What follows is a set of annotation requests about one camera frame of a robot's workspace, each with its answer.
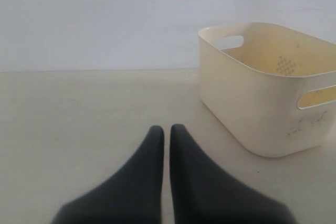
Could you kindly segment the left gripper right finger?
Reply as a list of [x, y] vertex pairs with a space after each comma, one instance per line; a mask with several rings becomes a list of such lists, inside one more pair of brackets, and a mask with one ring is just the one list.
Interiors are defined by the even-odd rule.
[[221, 169], [183, 124], [170, 134], [175, 223], [293, 223], [288, 207]]

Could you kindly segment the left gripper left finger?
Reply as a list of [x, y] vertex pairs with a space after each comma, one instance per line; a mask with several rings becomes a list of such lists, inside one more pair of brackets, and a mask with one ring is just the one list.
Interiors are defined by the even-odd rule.
[[53, 223], [161, 223], [164, 131], [154, 125], [131, 158], [90, 192], [63, 205]]

